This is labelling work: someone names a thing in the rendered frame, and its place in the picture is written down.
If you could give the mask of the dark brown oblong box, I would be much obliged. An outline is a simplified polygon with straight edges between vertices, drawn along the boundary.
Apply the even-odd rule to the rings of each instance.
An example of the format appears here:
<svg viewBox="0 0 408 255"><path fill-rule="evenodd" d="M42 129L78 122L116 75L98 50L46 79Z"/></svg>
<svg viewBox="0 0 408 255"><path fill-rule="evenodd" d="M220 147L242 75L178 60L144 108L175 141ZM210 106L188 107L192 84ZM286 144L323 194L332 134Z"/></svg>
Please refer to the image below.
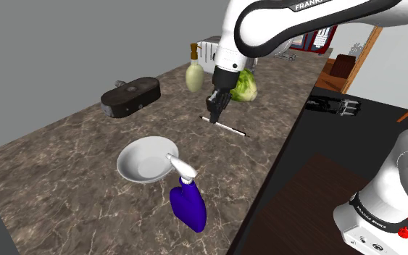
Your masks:
<svg viewBox="0 0 408 255"><path fill-rule="evenodd" d="M101 96L101 109L112 118L127 117L161 96L160 82L153 77L142 77L128 83L117 80L115 88Z"/></svg>

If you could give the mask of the wooden shelf unit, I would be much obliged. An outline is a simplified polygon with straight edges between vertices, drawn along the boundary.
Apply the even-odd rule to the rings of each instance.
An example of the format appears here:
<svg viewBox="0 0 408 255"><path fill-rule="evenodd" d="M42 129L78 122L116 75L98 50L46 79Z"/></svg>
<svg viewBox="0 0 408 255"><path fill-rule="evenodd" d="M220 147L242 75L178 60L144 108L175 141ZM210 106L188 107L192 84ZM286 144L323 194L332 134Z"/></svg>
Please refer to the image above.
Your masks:
<svg viewBox="0 0 408 255"><path fill-rule="evenodd" d="M346 94L383 29L375 26L358 57L339 54L328 59L315 87Z"/></svg>

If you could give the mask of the green lettuce head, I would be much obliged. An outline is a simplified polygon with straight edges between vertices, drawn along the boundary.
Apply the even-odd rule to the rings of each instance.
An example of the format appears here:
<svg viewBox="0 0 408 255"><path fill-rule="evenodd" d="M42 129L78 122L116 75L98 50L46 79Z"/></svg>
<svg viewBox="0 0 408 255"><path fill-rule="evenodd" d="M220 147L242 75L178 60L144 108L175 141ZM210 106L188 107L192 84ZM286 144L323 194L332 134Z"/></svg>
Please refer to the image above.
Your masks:
<svg viewBox="0 0 408 255"><path fill-rule="evenodd" d="M254 101L257 97L257 85L254 75L248 69L240 72L236 87L230 90L231 99L237 102Z"/></svg>

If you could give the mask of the white bowl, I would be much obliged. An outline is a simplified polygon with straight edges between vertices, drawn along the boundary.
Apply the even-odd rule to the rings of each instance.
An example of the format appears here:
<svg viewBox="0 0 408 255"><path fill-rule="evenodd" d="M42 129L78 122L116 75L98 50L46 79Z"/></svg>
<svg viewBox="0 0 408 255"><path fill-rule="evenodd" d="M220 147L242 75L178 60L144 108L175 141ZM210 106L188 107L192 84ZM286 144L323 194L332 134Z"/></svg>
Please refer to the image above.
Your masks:
<svg viewBox="0 0 408 255"><path fill-rule="evenodd" d="M178 147L162 136L140 138L127 145L117 158L117 170L134 183L154 183L165 177L173 166L166 155L178 156Z"/></svg>

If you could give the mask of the red wall picture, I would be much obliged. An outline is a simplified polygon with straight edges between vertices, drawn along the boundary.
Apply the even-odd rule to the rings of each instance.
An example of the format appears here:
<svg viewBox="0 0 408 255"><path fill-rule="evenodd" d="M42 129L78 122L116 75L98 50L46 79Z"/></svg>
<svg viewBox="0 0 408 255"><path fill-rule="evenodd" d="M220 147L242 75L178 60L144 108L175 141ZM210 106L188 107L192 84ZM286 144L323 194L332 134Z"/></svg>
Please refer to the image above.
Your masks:
<svg viewBox="0 0 408 255"><path fill-rule="evenodd" d="M337 25L334 25L311 33L299 35L293 39L290 48L323 55L328 50L337 27Z"/></svg>

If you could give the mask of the white pen with black ends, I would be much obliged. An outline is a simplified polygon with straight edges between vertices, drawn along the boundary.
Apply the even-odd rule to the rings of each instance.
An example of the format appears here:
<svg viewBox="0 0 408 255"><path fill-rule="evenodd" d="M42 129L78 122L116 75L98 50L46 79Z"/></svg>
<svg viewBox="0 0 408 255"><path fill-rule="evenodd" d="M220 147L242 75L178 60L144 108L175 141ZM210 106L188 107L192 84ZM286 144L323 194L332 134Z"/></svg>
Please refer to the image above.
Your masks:
<svg viewBox="0 0 408 255"><path fill-rule="evenodd" d="M226 130L229 130L230 132L236 133L236 134L244 136L244 137L249 137L245 132L242 132L240 130L236 130L235 128L228 127L227 125L224 125L224 124L221 124L221 123L218 123L218 122L212 123L212 122L210 122L209 118L206 118L206 117L203 117L203 116L199 116L199 118L206 121L206 122L209 122L210 124L213 124L215 126L218 126L220 128L226 129Z"/></svg>

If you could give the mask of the white toaster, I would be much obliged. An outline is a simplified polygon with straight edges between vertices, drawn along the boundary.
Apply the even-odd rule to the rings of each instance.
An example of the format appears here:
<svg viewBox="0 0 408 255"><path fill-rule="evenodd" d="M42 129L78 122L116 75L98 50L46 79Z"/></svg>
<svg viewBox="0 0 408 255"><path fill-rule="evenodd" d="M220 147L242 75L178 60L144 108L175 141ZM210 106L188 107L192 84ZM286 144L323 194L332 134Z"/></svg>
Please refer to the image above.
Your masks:
<svg viewBox="0 0 408 255"><path fill-rule="evenodd" d="M215 69L215 54L221 36L216 35L204 40L198 41L198 63L202 66L205 73L212 74Z"/></svg>

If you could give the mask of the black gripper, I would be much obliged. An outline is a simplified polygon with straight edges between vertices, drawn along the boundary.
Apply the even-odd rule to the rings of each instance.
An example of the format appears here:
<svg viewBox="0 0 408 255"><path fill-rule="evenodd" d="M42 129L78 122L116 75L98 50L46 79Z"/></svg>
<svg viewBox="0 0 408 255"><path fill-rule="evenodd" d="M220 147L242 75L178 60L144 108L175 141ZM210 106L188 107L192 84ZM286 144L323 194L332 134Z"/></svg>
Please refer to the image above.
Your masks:
<svg viewBox="0 0 408 255"><path fill-rule="evenodd" d="M207 110L209 111L209 121L215 124L219 120L221 111L225 110L229 104L232 89L236 87L240 72L231 72L215 67L212 75L213 92L206 98Z"/></svg>

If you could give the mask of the silver metal appliance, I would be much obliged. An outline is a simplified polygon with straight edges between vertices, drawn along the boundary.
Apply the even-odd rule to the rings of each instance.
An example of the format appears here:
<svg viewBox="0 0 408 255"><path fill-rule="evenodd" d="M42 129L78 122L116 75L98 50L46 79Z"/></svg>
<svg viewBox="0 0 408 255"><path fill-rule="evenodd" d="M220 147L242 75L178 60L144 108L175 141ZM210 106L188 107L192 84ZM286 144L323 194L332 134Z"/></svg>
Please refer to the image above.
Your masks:
<svg viewBox="0 0 408 255"><path fill-rule="evenodd" d="M279 58L279 59L285 59L288 61L294 61L296 58L296 55L288 52L292 43L293 43L293 39L291 38L291 39L288 39L286 42L282 43L281 45L279 45L278 52L274 54L274 57Z"/></svg>

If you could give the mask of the pale green soap dispenser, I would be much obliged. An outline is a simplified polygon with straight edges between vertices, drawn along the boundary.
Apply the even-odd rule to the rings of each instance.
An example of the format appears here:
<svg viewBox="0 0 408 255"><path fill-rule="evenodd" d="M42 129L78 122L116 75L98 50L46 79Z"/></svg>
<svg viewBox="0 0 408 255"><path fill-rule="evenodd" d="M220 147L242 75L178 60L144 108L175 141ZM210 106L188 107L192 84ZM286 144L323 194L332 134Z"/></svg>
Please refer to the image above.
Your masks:
<svg viewBox="0 0 408 255"><path fill-rule="evenodd" d="M190 92L197 92L201 89L204 82L204 69L199 64L197 43L191 44L191 62L186 70L186 86Z"/></svg>

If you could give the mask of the blue spray bottle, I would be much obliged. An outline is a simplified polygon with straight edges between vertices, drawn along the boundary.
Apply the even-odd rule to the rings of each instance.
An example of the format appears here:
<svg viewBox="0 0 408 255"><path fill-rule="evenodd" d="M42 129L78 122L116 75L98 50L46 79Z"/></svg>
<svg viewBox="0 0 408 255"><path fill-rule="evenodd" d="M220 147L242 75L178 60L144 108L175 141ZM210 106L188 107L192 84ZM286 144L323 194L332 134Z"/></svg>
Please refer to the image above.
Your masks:
<svg viewBox="0 0 408 255"><path fill-rule="evenodd" d="M167 159L179 173L180 186L170 191L170 204L174 215L190 227L195 233L204 230L207 223L207 210L205 202L194 181L197 171L189 164L172 154L167 154Z"/></svg>

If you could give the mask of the black and silver rack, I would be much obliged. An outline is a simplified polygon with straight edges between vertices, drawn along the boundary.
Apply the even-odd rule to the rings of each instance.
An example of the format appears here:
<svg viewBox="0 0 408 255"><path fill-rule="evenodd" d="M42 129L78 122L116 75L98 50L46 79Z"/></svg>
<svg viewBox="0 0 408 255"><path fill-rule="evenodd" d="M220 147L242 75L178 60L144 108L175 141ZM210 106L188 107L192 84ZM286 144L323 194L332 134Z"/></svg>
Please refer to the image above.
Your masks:
<svg viewBox="0 0 408 255"><path fill-rule="evenodd" d="M361 103L350 99L337 99L327 96L310 96L305 109L316 112L327 112L339 116L356 116L360 111Z"/></svg>

